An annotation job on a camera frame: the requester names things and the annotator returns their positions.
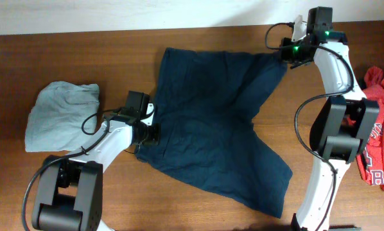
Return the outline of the navy blue shorts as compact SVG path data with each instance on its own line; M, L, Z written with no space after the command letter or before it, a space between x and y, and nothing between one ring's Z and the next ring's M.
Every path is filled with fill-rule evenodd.
M273 53L167 48L154 98L160 141L140 148L137 159L280 218L292 170L257 136L252 120L286 70Z

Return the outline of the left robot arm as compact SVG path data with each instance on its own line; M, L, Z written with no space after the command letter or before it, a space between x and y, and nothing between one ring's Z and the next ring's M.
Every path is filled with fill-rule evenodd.
M125 106L102 112L87 142L64 156L48 156L31 181L37 193L31 214L36 230L108 230L102 220L103 174L131 146L157 145L160 126L150 96L130 91Z

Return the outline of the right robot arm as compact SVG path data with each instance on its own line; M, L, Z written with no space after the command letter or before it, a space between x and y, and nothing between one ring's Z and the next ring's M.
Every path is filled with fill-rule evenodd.
M302 146L313 155L313 167L304 201L293 215L292 230L329 230L329 215L340 182L363 152L380 108L368 100L356 82L349 61L346 34L335 31L333 10L319 6L308 20L289 25L292 37L283 38L280 59L292 68L314 63L320 72L326 102Z

